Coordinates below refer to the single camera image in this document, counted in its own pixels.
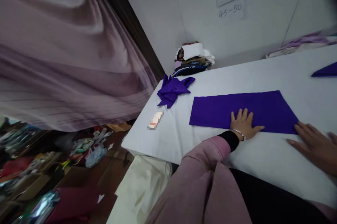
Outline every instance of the plastic bag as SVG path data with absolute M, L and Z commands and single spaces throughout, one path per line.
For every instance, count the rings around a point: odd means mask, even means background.
M 94 145 L 94 150 L 90 148 L 88 155 L 85 157 L 85 166 L 87 168 L 95 166 L 104 157 L 106 152 L 107 150 L 104 148 L 103 144 L 96 143 Z

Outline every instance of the stack of clothes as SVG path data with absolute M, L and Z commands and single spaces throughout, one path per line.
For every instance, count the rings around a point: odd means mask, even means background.
M 172 77 L 203 72 L 215 63 L 214 59 L 208 50 L 203 49 L 202 43 L 183 43 L 176 53 Z

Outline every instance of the left hand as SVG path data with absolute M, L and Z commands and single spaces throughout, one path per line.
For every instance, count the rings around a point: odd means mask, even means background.
M 256 126 L 252 128 L 253 113 L 249 113 L 248 116 L 247 114 L 248 114 L 247 108 L 245 108 L 243 113 L 242 113 L 242 109 L 240 108 L 238 115 L 235 119 L 234 112 L 232 112 L 231 113 L 231 118 L 232 118 L 231 129 L 236 129 L 242 132 L 246 136 L 247 139 L 251 139 L 257 134 L 257 132 L 264 129 L 264 126 Z M 231 130 L 231 131 L 234 132 L 238 136 L 240 141 L 243 141 L 242 135 L 240 135 L 234 130 Z

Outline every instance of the hand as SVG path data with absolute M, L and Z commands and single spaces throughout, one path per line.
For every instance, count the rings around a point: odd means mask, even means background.
M 337 136 L 329 133 L 330 140 L 312 125 L 301 122 L 295 125 L 295 129 L 306 145 L 291 139 L 287 139 L 288 143 L 318 168 L 337 176 Z
M 246 136 L 247 139 L 250 139 L 250 138 L 253 138 L 257 132 L 264 129 L 264 126 L 256 126 L 252 128 L 253 113 L 249 113 L 248 117 L 247 117 L 247 114 L 248 114 L 247 108 L 245 108 L 243 113 L 242 113 L 242 109 L 240 108 L 238 115 L 235 119 L 234 112 L 232 112 L 231 113 L 231 118 L 232 118 L 231 129 L 236 129 L 242 132 Z M 240 141 L 244 140 L 242 135 L 240 135 L 234 130 L 231 130 L 231 131 L 234 132 L 239 137 Z

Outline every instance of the folded purple cloth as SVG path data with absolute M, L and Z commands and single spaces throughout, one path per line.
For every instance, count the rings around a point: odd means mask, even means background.
M 194 97 L 190 125 L 229 129 L 231 112 L 253 112 L 252 126 L 265 126 L 264 132 L 297 134 L 298 122 L 280 91 Z
M 337 76 L 337 62 L 331 65 L 328 65 L 318 71 L 315 71 L 312 77 L 333 77 Z
M 180 81 L 177 78 L 171 78 L 171 76 L 167 77 L 165 74 L 161 89 L 157 93 L 161 99 L 158 106 L 167 105 L 167 108 L 170 108 L 178 98 L 179 94 L 190 93 L 187 88 L 194 80 L 196 79 L 188 77 Z

